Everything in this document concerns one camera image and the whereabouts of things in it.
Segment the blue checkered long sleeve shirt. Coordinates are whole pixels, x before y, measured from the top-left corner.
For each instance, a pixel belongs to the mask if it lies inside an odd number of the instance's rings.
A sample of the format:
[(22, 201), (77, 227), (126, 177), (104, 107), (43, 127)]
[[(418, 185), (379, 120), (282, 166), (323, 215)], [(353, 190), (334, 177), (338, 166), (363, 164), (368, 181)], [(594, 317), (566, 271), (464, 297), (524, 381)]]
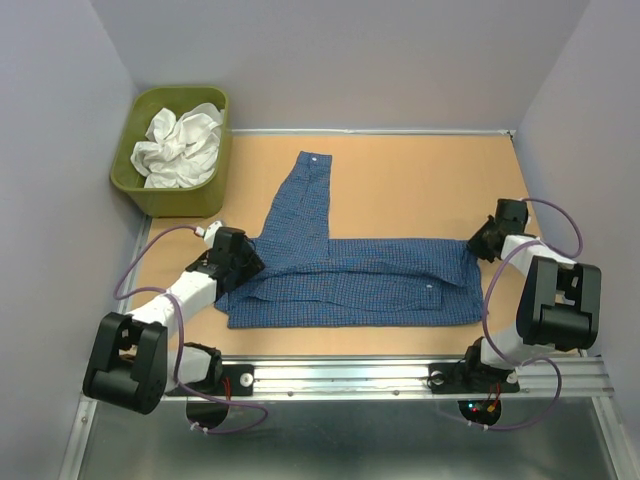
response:
[(453, 239), (333, 239), (329, 155), (300, 152), (256, 252), (262, 272), (216, 301), (231, 329), (448, 327), (483, 313), (481, 272)]

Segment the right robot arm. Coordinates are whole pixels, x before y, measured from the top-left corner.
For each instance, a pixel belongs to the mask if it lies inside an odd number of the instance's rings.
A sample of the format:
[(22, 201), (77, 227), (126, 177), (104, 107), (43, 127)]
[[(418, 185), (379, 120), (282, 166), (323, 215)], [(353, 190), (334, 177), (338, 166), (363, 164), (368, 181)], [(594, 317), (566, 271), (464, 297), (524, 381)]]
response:
[[(577, 249), (564, 253), (526, 233), (530, 203), (548, 206), (573, 228)], [(600, 323), (602, 272), (579, 263), (584, 248), (576, 221), (558, 205), (542, 199), (499, 199), (496, 211), (467, 242), (481, 260), (501, 261), (482, 307), (483, 336), (470, 346), (455, 378), (468, 391), (492, 391), (516, 383), (516, 369), (552, 352), (591, 348)], [(496, 334), (489, 332), (491, 295), (508, 266), (524, 276), (514, 322)]]

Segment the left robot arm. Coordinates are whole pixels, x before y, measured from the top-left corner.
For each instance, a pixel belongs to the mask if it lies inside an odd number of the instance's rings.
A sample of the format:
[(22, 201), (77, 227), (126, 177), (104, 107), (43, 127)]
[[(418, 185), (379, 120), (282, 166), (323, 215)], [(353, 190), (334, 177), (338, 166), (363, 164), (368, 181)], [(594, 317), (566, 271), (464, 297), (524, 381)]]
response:
[(183, 339), (192, 317), (246, 284), (264, 264), (241, 229), (216, 221), (191, 231), (206, 249), (170, 287), (151, 287), (152, 300), (100, 321), (84, 375), (85, 396), (148, 414), (175, 388), (230, 394), (217, 349), (180, 342), (170, 350), (169, 341)]

